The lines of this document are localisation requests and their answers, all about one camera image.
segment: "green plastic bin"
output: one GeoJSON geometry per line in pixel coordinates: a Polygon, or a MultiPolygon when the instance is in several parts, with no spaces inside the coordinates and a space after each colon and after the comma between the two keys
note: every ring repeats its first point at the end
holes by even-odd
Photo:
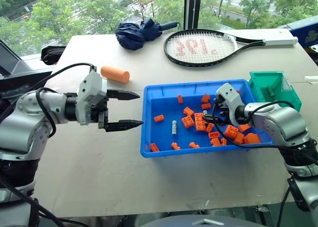
{"type": "Polygon", "coordinates": [[[299,111],[302,102],[289,84],[284,72],[250,72],[249,85],[258,102],[289,101],[299,111]]]}

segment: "orange building block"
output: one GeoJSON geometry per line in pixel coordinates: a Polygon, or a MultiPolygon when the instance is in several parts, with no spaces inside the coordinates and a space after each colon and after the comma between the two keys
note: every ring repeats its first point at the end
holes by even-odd
{"type": "Polygon", "coordinates": [[[212,106],[211,106],[210,103],[206,103],[206,104],[201,104],[201,108],[202,108],[202,109],[211,109],[212,106]]]}
{"type": "Polygon", "coordinates": [[[213,132],[213,133],[209,133],[209,138],[211,139],[216,139],[220,136],[219,132],[213,132]]]}
{"type": "Polygon", "coordinates": [[[212,146],[214,146],[214,147],[221,146],[220,140],[219,140],[218,138],[211,139],[210,143],[211,143],[212,146]]]}
{"type": "Polygon", "coordinates": [[[189,107],[185,107],[184,110],[183,110],[183,113],[185,115],[190,115],[192,116],[194,114],[194,111],[192,109],[190,109],[189,107]]]}
{"type": "Polygon", "coordinates": [[[151,151],[159,151],[156,144],[150,144],[151,151]]]}
{"type": "Polygon", "coordinates": [[[260,144],[261,142],[257,134],[250,133],[244,137],[244,143],[245,144],[260,144]]]}
{"type": "Polygon", "coordinates": [[[225,138],[222,138],[222,139],[221,139],[221,145],[222,145],[222,146],[226,146],[226,145],[227,145],[227,142],[228,142],[228,141],[227,141],[225,138]]]}
{"type": "Polygon", "coordinates": [[[191,142],[190,144],[189,144],[189,148],[191,148],[191,149],[197,149],[197,148],[199,148],[200,147],[200,145],[197,145],[197,144],[195,144],[194,142],[191,142]]]}
{"type": "Polygon", "coordinates": [[[207,131],[208,133],[210,133],[213,128],[214,128],[214,124],[209,123],[208,126],[207,126],[207,128],[205,129],[205,131],[207,131]]]}
{"type": "Polygon", "coordinates": [[[243,144],[244,143],[244,134],[241,134],[238,132],[237,136],[234,139],[234,142],[237,144],[243,144]]]}
{"type": "Polygon", "coordinates": [[[178,103],[179,104],[182,104],[183,103],[183,98],[182,98],[182,95],[178,95],[178,103]]]}
{"type": "Polygon", "coordinates": [[[208,103],[210,101],[210,96],[208,94],[205,94],[202,99],[201,99],[201,102],[202,103],[208,103]]]}
{"type": "Polygon", "coordinates": [[[203,113],[194,113],[194,122],[197,131],[205,131],[205,121],[202,117],[203,113]]]}
{"type": "Polygon", "coordinates": [[[182,121],[182,123],[183,123],[183,125],[184,125],[184,127],[186,129],[194,126],[194,121],[191,118],[191,116],[189,116],[189,115],[187,115],[186,117],[182,118],[181,121],[182,121]]]}
{"type": "Polygon", "coordinates": [[[158,116],[155,116],[155,117],[154,117],[154,120],[155,120],[156,123],[157,123],[157,122],[160,122],[160,121],[163,121],[163,120],[164,120],[163,114],[160,114],[160,115],[158,115],[158,116]]]}
{"type": "Polygon", "coordinates": [[[177,143],[172,143],[171,146],[172,146],[172,148],[173,148],[174,150],[180,150],[180,149],[181,149],[181,148],[178,146],[177,143]]]}
{"type": "Polygon", "coordinates": [[[240,132],[245,132],[246,130],[249,130],[250,128],[251,128],[250,125],[248,125],[248,124],[243,124],[243,125],[240,125],[240,126],[238,127],[238,130],[239,130],[240,132]]]}
{"type": "Polygon", "coordinates": [[[224,132],[224,135],[229,137],[230,139],[235,139],[235,137],[238,134],[239,129],[237,129],[236,127],[232,126],[232,125],[228,125],[227,129],[224,132]]]}

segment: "navy umbrella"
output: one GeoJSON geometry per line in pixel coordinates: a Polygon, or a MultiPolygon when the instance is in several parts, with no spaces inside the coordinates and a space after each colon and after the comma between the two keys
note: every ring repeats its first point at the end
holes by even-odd
{"type": "Polygon", "coordinates": [[[142,48],[145,41],[153,41],[160,37],[162,31],[174,28],[179,22],[172,21],[160,25],[151,18],[143,21],[140,26],[131,22],[121,22],[116,29],[116,38],[119,44],[130,50],[142,48]]]}

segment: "blue plastic bin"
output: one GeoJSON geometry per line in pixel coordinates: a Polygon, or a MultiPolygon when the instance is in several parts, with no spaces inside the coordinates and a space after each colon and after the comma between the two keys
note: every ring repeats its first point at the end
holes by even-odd
{"type": "MultiPolygon", "coordinates": [[[[244,104],[255,102],[254,95],[246,80],[221,80],[196,83],[149,85],[144,89],[143,121],[140,153],[144,157],[170,156],[186,153],[243,150],[234,145],[212,147],[207,132],[197,132],[195,126],[185,129],[181,118],[184,117],[183,109],[188,106],[195,113],[202,112],[201,98],[204,94],[211,96],[211,102],[215,93],[224,83],[228,82],[235,90],[240,91],[244,104]],[[179,104],[177,96],[181,94],[183,103],[179,104]],[[164,121],[155,123],[154,117],[164,115],[164,121]],[[172,121],[177,121],[177,135],[171,134],[172,121]],[[181,150],[173,150],[171,143],[176,142],[181,150]],[[189,148],[190,142],[200,145],[200,148],[189,148]],[[150,144],[155,143],[160,150],[152,152],[150,144]]],[[[263,144],[273,144],[270,136],[259,129],[251,128],[247,133],[253,132],[259,135],[263,144]]]]}

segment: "white table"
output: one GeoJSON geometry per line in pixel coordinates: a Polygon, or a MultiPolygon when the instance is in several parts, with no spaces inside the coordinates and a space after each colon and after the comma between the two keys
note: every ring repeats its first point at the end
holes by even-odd
{"type": "MultiPolygon", "coordinates": [[[[233,35],[286,36],[285,29],[239,30],[233,35]]],[[[128,70],[128,84],[108,80],[109,88],[133,91],[131,101],[111,100],[110,121],[140,120],[143,89],[149,84],[244,78],[249,71],[285,71],[303,102],[311,135],[318,138],[317,66],[299,44],[252,48],[209,68],[188,68],[168,60],[164,34],[136,51],[123,49],[114,35],[74,36],[54,68],[90,62],[128,70]]],[[[58,92],[75,92],[87,67],[72,68],[47,82],[58,92]]],[[[57,126],[36,173],[35,197],[61,217],[184,211],[278,203],[287,189],[288,173],[277,150],[263,149],[144,158],[141,128],[106,133],[97,124],[57,126]]]]}

